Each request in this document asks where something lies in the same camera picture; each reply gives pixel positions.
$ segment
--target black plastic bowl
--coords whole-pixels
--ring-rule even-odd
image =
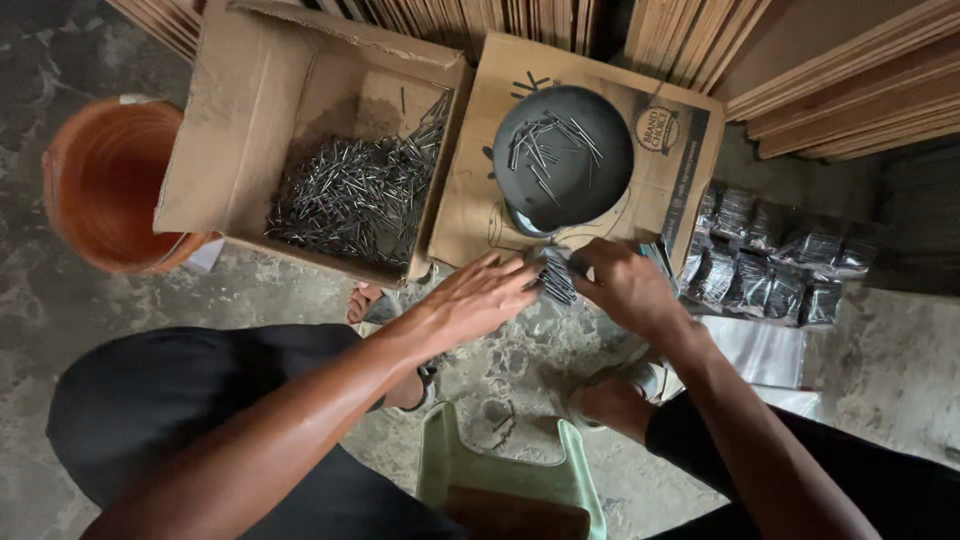
[[[538,143],[552,147],[560,160],[556,164],[546,163],[549,178],[537,166],[537,172],[557,198],[556,203],[530,169],[536,163],[533,158],[521,152],[516,171],[509,167],[514,134],[525,128],[526,122],[546,118],[547,110],[564,120],[576,120],[603,155],[599,167],[596,163],[591,165],[590,150],[579,151],[558,130],[540,135]],[[550,86],[523,98],[504,117],[493,141],[493,174],[507,204],[540,231],[580,225],[600,217],[623,196],[633,172],[634,146],[626,122],[603,96],[582,86]]]

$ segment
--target plastic stool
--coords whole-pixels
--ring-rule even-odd
[[[588,538],[605,540],[607,522],[584,457],[583,439],[563,419],[557,421],[557,431],[564,457],[552,465],[479,454],[460,440],[453,404],[438,403],[423,420],[417,498],[443,510],[448,489],[459,486],[583,508],[590,517]]]

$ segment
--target stained floor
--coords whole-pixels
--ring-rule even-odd
[[[40,156],[90,99],[144,93],[183,105],[190,68],[98,0],[0,4],[0,539],[77,538],[97,515],[43,434],[57,377],[83,352],[135,331],[344,320],[349,280],[227,247],[213,271],[111,276],[49,229]],[[876,166],[757,162],[727,130],[716,177],[784,203],[865,217]],[[428,287],[404,293],[413,302]],[[885,446],[949,463],[960,447],[960,307],[953,301],[848,290],[833,331],[808,339],[804,384],[821,414]],[[550,462],[556,420],[577,380],[636,346],[587,309],[532,307],[443,359],[442,397],[477,449]],[[416,484],[421,415],[368,415],[344,444],[405,489]],[[610,538],[642,538],[722,503],[629,440],[584,435]]]

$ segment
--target open cardboard box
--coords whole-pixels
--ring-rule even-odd
[[[218,231],[235,244],[385,286],[423,276],[472,79],[462,53],[440,45],[272,1],[210,0],[154,230]],[[329,135],[406,136],[445,88],[454,90],[453,105],[406,274],[263,234],[288,156],[308,154]]]
[[[559,84],[596,91],[620,112],[633,139],[634,173],[626,193],[602,216],[533,238],[520,233],[507,213],[492,173],[493,139],[518,100]],[[679,273],[723,129],[723,106],[705,95],[520,37],[489,34],[429,254],[460,267],[491,249],[577,249],[597,236],[649,242],[661,234]]]

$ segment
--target hand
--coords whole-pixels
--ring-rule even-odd
[[[593,238],[573,257],[593,268],[593,281],[574,276],[577,291],[624,329],[651,338],[661,325],[685,318],[666,277],[628,243]]]
[[[501,262],[490,252],[453,273],[390,326],[418,331],[424,347],[442,353],[496,330],[536,302],[540,288],[529,285],[542,270],[539,261]]]

